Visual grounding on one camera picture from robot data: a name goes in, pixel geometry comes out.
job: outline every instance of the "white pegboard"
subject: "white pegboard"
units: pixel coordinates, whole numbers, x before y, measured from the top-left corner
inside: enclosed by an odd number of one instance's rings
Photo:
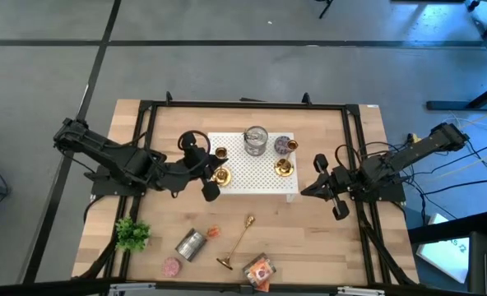
[[[275,163],[283,156],[276,153],[274,145],[279,136],[293,139],[292,132],[270,132],[267,138],[266,151],[260,156],[251,156],[244,149],[242,132],[209,132],[211,153],[216,148],[227,149],[227,162],[223,167],[230,170],[232,179],[225,187],[220,187],[221,194],[297,194],[299,182],[295,152],[290,161],[295,171],[289,177],[275,173]]]

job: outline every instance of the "gray carpet floor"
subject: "gray carpet floor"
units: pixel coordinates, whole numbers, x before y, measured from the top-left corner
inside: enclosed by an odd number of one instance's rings
[[[101,40],[113,3],[0,0],[0,39]],[[167,90],[176,100],[248,97],[298,102],[308,92],[315,103],[378,104],[388,140],[396,144],[409,132],[424,136],[454,115],[465,120],[482,115],[431,112],[424,103],[470,100],[487,90],[487,49],[420,43],[481,41],[475,21],[487,26],[487,3],[470,14],[464,4],[336,0],[319,20],[322,9],[321,2],[309,0],[123,1],[111,40],[373,40],[415,46],[108,47],[86,120],[90,128],[106,134],[117,99],[163,99]],[[52,137],[64,118],[77,114],[97,50],[0,46],[0,172],[13,190],[0,204],[0,284],[21,279],[61,160]],[[465,132],[476,149],[487,146],[487,119]],[[467,153],[464,149],[449,156],[432,155],[415,171]],[[93,165],[85,157],[77,158]],[[474,160],[467,158],[453,168]],[[38,281],[70,277],[91,187],[83,172],[72,165]],[[487,178],[483,165],[442,180],[417,181],[430,191],[477,178]],[[413,228],[420,225],[420,198],[413,188],[405,191],[407,224]],[[487,211],[487,185],[457,188],[431,199],[456,217],[473,215]],[[429,215],[448,217],[432,204],[426,209]],[[417,265],[422,283],[466,288],[420,259]]]

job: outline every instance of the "tin can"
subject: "tin can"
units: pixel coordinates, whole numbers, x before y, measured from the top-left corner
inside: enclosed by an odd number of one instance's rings
[[[187,261],[194,259],[196,254],[202,249],[206,238],[195,229],[190,229],[185,237],[179,242],[175,250]]]
[[[279,155],[286,155],[290,151],[287,148],[287,142],[291,139],[288,136],[279,136],[275,140],[275,151]]]
[[[243,133],[243,148],[252,156],[260,156],[266,151],[268,137],[265,128],[250,127]]]

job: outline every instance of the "silver can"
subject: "silver can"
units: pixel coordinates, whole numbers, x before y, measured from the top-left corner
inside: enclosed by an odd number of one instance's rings
[[[179,242],[175,248],[179,255],[183,256],[187,261],[192,261],[196,254],[200,252],[203,245],[206,243],[206,238],[197,232],[195,229],[190,229],[185,237]]]
[[[250,127],[243,133],[243,148],[252,156],[260,156],[266,151],[267,131],[263,127]]]

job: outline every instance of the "gold candle holder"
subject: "gold candle holder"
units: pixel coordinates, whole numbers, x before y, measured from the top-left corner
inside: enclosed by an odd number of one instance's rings
[[[233,249],[230,251],[229,255],[227,255],[227,257],[225,257],[223,259],[216,258],[216,260],[221,265],[229,268],[230,270],[233,270],[233,267],[230,265],[230,257],[233,255],[234,250],[236,249],[236,247],[238,246],[238,244],[242,240],[242,237],[245,234],[245,230],[247,230],[247,228],[249,228],[249,226],[251,226],[254,223],[254,220],[255,220],[254,219],[254,216],[252,216],[252,215],[250,215],[249,217],[247,217],[247,219],[245,220],[245,228],[243,229],[242,234],[240,235],[240,238],[238,238],[238,241],[236,241],[236,244],[234,245]]]
[[[281,177],[290,176],[294,171],[295,167],[290,162],[291,152],[299,148],[299,143],[295,140],[289,140],[287,142],[287,150],[289,151],[285,158],[276,161],[275,172]]]
[[[225,147],[218,147],[216,148],[214,155],[219,160],[225,160],[227,159],[227,149]],[[214,171],[211,179],[212,181],[215,181],[218,184],[218,186],[223,187],[229,184],[231,179],[231,174],[229,169],[220,166],[218,169]]]

